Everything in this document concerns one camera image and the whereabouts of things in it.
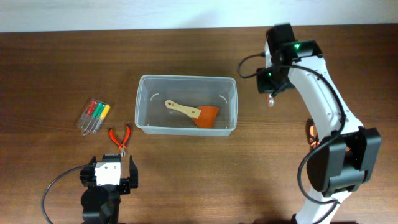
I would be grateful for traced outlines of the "orange socket bit holder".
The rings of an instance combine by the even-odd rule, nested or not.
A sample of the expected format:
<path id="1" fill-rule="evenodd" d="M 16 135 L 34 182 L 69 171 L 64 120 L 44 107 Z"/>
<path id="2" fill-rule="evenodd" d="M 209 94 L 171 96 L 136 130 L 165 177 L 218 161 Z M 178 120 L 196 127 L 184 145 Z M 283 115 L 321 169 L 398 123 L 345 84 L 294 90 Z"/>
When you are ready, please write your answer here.
<path id="1" fill-rule="evenodd" d="M 274 106 L 274 104 L 275 104 L 275 101 L 274 101 L 274 98 L 273 98 L 273 96 L 272 96 L 272 93 L 268 93 L 267 94 L 267 105 L 268 105 L 268 107 L 273 107 Z"/>

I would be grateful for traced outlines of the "orange black long nose pliers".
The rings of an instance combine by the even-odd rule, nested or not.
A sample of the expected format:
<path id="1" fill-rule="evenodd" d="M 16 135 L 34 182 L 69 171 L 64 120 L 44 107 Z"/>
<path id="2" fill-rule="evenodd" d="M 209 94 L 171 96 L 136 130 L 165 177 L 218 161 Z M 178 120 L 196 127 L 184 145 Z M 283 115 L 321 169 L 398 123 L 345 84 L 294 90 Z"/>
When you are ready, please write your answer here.
<path id="1" fill-rule="evenodd" d="M 320 140 L 318 137 L 317 129 L 313 119 L 307 119 L 305 132 L 307 136 L 308 144 L 310 145 L 310 149 L 314 150 L 320 145 Z"/>

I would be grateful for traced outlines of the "wooden handled orange scraper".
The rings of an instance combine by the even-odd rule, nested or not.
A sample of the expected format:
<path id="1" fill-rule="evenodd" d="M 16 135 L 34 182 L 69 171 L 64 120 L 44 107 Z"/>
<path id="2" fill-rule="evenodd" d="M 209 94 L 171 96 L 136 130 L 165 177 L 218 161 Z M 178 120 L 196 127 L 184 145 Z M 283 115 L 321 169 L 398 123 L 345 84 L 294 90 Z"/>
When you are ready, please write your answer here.
<path id="1" fill-rule="evenodd" d="M 206 128 L 211 129 L 215 123 L 215 119 L 219 112 L 219 108 L 216 106 L 199 106 L 199 107 L 190 107 L 180 105 L 172 100 L 166 100 L 165 106 L 168 109 L 178 111 L 188 116 L 193 120 L 195 125 L 198 128 Z"/>

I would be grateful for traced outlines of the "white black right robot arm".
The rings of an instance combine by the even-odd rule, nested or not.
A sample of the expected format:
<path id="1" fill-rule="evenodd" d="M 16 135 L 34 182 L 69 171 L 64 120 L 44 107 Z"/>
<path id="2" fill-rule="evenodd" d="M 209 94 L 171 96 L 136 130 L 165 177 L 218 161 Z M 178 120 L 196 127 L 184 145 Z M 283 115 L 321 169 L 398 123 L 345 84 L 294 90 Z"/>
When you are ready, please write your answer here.
<path id="1" fill-rule="evenodd" d="M 381 136 L 348 108 L 314 40 L 298 41 L 290 24 L 270 28 L 266 39 L 266 66 L 256 73 L 259 93 L 267 94 L 272 104 L 280 92 L 295 88 L 318 136 L 297 171 L 299 185 L 307 172 L 311 189 L 301 190 L 306 201 L 292 223 L 330 223 L 340 204 L 371 179 Z"/>

